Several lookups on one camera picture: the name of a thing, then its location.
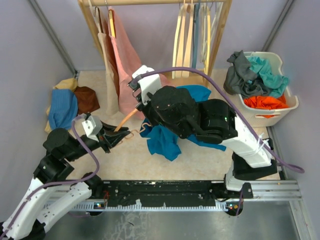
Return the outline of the blue t-shirt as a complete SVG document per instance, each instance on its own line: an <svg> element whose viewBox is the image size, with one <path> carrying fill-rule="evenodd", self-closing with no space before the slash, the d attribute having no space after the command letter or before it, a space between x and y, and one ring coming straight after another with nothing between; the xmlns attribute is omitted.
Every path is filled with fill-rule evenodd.
<svg viewBox="0 0 320 240"><path fill-rule="evenodd" d="M147 139L150 154L175 160L181 153L178 138L200 146L225 151L221 144L205 143L196 138L200 131L200 110L198 103L209 99L211 91L202 85L180 87L164 86L150 98L143 107L148 123L140 136Z"/></svg>

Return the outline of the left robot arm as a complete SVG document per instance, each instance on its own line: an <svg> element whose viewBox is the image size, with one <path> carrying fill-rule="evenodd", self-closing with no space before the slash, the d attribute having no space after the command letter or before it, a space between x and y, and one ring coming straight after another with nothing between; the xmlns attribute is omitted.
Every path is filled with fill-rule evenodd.
<svg viewBox="0 0 320 240"><path fill-rule="evenodd" d="M0 224L1 239L42 240L53 225L73 207L91 197L103 195L104 183L98 176L100 163L93 151L109 153L130 134L95 116L80 115L71 121L71 132L54 129L43 143L46 155L33 172L28 189L12 215ZM82 178L68 180L71 162L90 155L95 170Z"/></svg>

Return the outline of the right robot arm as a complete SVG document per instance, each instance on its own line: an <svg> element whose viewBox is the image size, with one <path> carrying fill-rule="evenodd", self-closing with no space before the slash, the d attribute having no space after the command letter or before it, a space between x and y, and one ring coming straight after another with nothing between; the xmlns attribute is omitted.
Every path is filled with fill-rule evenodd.
<svg viewBox="0 0 320 240"><path fill-rule="evenodd" d="M277 164L265 150L268 139L255 138L235 110L221 99L210 99L202 86L164 86L147 93L142 104L145 122L150 126L142 133L151 153L174 160L179 154L178 138L201 147L228 148L232 163L225 174L223 192L235 198L246 181L273 175Z"/></svg>

